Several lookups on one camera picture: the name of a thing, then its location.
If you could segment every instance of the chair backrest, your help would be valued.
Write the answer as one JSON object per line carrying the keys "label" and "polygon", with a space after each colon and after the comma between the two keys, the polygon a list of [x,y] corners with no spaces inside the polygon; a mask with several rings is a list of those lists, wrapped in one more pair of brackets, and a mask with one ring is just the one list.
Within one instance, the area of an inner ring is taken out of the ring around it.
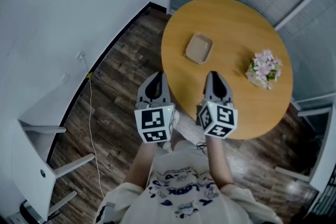
{"label": "chair backrest", "polygon": [[12,179],[29,204],[47,221],[56,174],[41,159],[19,120],[13,122]]}
{"label": "chair backrest", "polygon": [[320,153],[310,175],[310,185],[320,192],[326,188],[336,165],[336,109],[333,105]]}

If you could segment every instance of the dark wood floor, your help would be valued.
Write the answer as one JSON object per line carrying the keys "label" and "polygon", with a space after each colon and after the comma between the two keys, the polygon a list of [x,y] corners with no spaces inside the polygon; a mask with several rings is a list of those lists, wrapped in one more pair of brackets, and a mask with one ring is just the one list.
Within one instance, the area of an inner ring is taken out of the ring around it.
{"label": "dark wood floor", "polygon": [[[96,145],[104,193],[124,179],[141,143],[133,116],[139,85],[162,70],[161,38],[169,16],[149,8],[113,46],[92,77],[92,135]],[[66,120],[67,132],[60,136],[51,158],[57,168],[85,156],[93,149],[89,134],[87,84]],[[199,127],[181,111],[177,129],[196,143],[204,140]],[[289,223],[316,192],[301,182],[274,171],[276,166],[301,172],[314,161],[309,155],[313,134],[290,106],[281,122],[267,134],[246,141],[224,141],[228,160],[238,185],[249,188],[255,198],[270,206]],[[55,223],[92,223],[102,200],[96,164],[89,164],[58,179],[52,202],[72,190],[78,195],[62,207]]]}

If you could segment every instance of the table top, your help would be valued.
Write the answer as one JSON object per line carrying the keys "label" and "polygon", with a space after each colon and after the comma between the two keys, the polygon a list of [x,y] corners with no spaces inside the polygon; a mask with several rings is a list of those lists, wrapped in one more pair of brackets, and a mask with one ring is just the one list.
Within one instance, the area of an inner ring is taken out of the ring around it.
{"label": "table top", "polygon": [[[202,65],[184,57],[195,33],[212,39],[209,59]],[[281,59],[282,74],[271,90],[257,87],[245,76],[254,53],[270,49]],[[169,87],[181,107],[196,120],[196,105],[203,99],[205,79],[219,72],[233,91],[238,128],[233,139],[261,136],[285,114],[292,95],[292,69],[286,48],[272,25],[259,13],[234,0],[194,0],[178,9],[162,38],[162,65]]]}

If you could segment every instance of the beige tray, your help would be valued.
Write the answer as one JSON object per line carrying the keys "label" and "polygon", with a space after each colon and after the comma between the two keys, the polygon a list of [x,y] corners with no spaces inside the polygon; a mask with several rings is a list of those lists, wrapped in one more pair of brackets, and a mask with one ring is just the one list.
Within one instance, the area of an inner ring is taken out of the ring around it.
{"label": "beige tray", "polygon": [[185,49],[185,57],[200,65],[205,63],[209,58],[212,47],[213,42],[210,38],[200,33],[196,33],[190,39],[189,44]]}

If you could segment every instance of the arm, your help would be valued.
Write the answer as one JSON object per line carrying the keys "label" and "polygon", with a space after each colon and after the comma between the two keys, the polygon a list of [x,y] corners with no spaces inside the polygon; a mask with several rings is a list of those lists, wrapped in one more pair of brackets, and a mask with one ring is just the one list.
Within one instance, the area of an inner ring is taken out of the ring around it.
{"label": "arm", "polygon": [[146,188],[149,172],[154,159],[157,144],[142,143],[135,159],[128,171],[124,182],[135,184],[143,189]]}
{"label": "arm", "polygon": [[210,174],[221,189],[225,185],[234,184],[229,163],[224,152],[222,139],[206,135]]}

